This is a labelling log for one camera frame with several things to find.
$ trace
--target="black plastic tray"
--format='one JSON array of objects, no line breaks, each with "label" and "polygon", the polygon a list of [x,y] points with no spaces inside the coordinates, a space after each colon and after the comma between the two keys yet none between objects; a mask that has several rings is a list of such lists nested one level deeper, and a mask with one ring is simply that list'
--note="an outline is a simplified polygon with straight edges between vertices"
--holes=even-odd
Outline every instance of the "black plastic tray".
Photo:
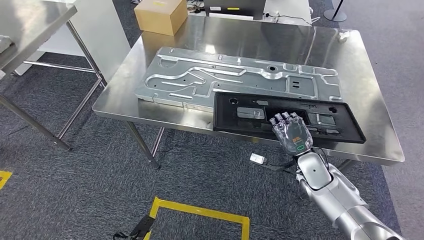
[{"label": "black plastic tray", "polygon": [[[251,109],[256,114],[246,118]],[[357,144],[366,141],[345,102],[232,92],[215,93],[213,130],[276,140],[269,119],[284,112],[302,117],[314,139]]]}]

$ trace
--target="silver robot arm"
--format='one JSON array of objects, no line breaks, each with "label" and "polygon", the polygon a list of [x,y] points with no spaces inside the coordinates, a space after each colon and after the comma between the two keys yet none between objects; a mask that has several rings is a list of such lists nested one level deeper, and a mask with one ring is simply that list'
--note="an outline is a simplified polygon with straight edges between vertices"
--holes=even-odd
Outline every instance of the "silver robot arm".
[{"label": "silver robot arm", "polygon": [[276,114],[272,130],[287,154],[297,161],[296,179],[334,228],[348,240],[405,240],[369,210],[358,189],[312,150],[311,134],[296,113]]}]

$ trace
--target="yellow floor marking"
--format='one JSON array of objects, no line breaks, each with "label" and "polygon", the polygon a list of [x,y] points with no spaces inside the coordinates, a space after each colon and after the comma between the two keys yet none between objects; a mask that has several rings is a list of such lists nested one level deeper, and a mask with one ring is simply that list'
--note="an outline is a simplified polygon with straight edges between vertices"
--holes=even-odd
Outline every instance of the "yellow floor marking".
[{"label": "yellow floor marking", "polygon": [[6,184],[8,179],[12,176],[12,173],[9,171],[0,171],[0,189]]},{"label": "yellow floor marking", "polygon": [[[186,205],[174,201],[162,200],[158,197],[154,198],[149,216],[152,218],[156,218],[160,207],[241,224],[241,240],[249,239],[250,219],[247,216],[240,216],[222,211],[210,210],[198,206]],[[150,234],[151,231],[146,234],[144,240],[149,240]]]}]

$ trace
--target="aluminum plate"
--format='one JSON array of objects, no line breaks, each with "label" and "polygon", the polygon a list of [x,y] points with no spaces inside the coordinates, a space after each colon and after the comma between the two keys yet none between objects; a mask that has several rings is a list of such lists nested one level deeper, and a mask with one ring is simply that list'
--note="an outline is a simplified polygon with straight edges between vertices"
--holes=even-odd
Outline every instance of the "aluminum plate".
[{"label": "aluminum plate", "polygon": [[135,94],[213,112],[215,92],[341,102],[339,85],[334,69],[162,47]]}]

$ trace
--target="stainless steel table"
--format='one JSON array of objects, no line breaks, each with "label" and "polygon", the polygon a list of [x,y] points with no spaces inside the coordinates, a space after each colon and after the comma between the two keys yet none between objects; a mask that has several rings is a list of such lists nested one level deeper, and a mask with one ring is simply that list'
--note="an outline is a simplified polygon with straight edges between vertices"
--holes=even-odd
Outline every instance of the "stainless steel table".
[{"label": "stainless steel table", "polygon": [[[0,93],[0,104],[3,104],[15,114],[31,124],[58,146],[69,150],[70,147],[62,141],[63,136],[81,112],[91,95],[99,85],[106,85],[106,81],[92,56],[75,30],[70,18],[77,12],[73,4],[42,0],[0,0],[0,35],[8,36],[13,45],[0,54],[0,80],[14,71],[20,64],[28,63],[46,67],[68,69],[80,72],[94,73],[97,81],[88,91],[77,109],[71,115],[60,133],[56,136],[38,123],[26,112],[16,106]],[[63,24],[69,28],[71,34],[85,54],[91,68],[59,65],[47,62],[26,61],[51,35]]]},{"label": "stainless steel table", "polygon": [[[93,106],[99,116],[125,121],[156,168],[159,165],[154,155],[164,128],[256,143],[278,143],[213,131],[212,113],[139,100],[134,89],[162,46],[335,69],[342,97],[351,107],[367,141],[365,144],[317,142],[316,145],[330,156],[346,159],[342,169],[355,161],[389,166],[405,160],[358,31],[188,16],[176,36],[143,32]],[[152,151],[133,122],[162,127]]]}]

